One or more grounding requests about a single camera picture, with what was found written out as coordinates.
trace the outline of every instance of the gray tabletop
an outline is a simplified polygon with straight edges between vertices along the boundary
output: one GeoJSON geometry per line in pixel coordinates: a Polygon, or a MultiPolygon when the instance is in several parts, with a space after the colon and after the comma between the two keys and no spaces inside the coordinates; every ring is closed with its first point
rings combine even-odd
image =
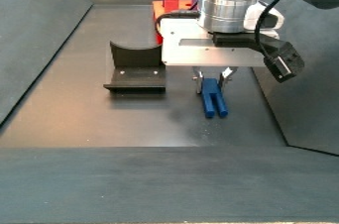
{"type": "Polygon", "coordinates": [[[337,221],[339,160],[285,146],[248,68],[225,119],[188,67],[162,95],[102,88],[108,42],[148,47],[150,26],[148,6],[90,9],[0,129],[0,222],[337,221]]]}

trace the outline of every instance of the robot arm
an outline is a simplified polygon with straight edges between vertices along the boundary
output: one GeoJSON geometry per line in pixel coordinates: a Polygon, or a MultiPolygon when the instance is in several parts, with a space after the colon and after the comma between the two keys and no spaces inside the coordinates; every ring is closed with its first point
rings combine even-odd
{"type": "MultiPolygon", "coordinates": [[[[339,0],[303,1],[321,9],[339,6],[339,0]]],[[[257,0],[198,0],[197,20],[164,19],[161,22],[164,63],[266,66],[279,82],[296,76],[304,63],[292,45],[277,39],[273,29],[280,27],[283,17],[272,4],[257,0]]]]}

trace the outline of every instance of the black cable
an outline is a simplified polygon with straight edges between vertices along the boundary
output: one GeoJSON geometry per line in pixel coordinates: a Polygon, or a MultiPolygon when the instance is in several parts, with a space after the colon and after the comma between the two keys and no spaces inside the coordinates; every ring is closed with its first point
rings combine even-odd
{"type": "Polygon", "coordinates": [[[161,14],[156,20],[154,20],[154,32],[156,32],[156,35],[158,35],[161,37],[161,33],[158,31],[158,28],[160,27],[160,22],[164,18],[170,18],[170,13],[166,13],[166,14],[161,14]]]}
{"type": "Polygon", "coordinates": [[[189,11],[193,10],[193,9],[196,8],[196,6],[197,6],[197,1],[198,1],[198,0],[196,0],[196,2],[193,3],[193,5],[189,7],[189,9],[188,9],[189,11]]]}
{"type": "Polygon", "coordinates": [[[258,40],[258,38],[260,38],[258,29],[260,29],[260,25],[261,25],[261,23],[262,23],[262,20],[264,20],[264,18],[265,18],[266,15],[268,15],[269,10],[270,10],[272,7],[277,4],[279,1],[280,1],[280,0],[273,0],[273,1],[266,5],[266,7],[264,8],[262,12],[260,13],[260,16],[258,16],[258,19],[257,19],[257,22],[256,22],[256,25],[254,25],[254,30],[253,30],[253,36],[254,36],[256,45],[258,46],[258,49],[260,49],[260,52],[261,52],[264,58],[266,58],[270,62],[272,62],[272,60],[270,60],[270,58],[269,58],[269,56],[268,56],[268,54],[266,54],[266,52],[265,52],[265,49],[264,49],[264,47],[262,47],[262,45],[261,45],[261,43],[260,43],[260,40],[258,40]]]}

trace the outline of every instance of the black bracket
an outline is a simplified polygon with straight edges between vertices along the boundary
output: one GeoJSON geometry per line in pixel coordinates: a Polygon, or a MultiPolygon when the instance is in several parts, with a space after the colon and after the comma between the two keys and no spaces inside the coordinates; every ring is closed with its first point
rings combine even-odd
{"type": "Polygon", "coordinates": [[[102,87],[113,92],[165,91],[165,65],[161,45],[149,49],[130,49],[109,43],[113,60],[110,84],[102,87]]]}

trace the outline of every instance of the blue object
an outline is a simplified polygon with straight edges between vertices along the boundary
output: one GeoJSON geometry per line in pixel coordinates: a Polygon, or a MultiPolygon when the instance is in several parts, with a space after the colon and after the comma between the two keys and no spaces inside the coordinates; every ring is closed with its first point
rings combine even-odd
{"type": "Polygon", "coordinates": [[[228,115],[228,107],[216,78],[204,78],[201,98],[206,118],[212,118],[214,116],[214,107],[218,109],[220,117],[225,117],[228,115]]]}

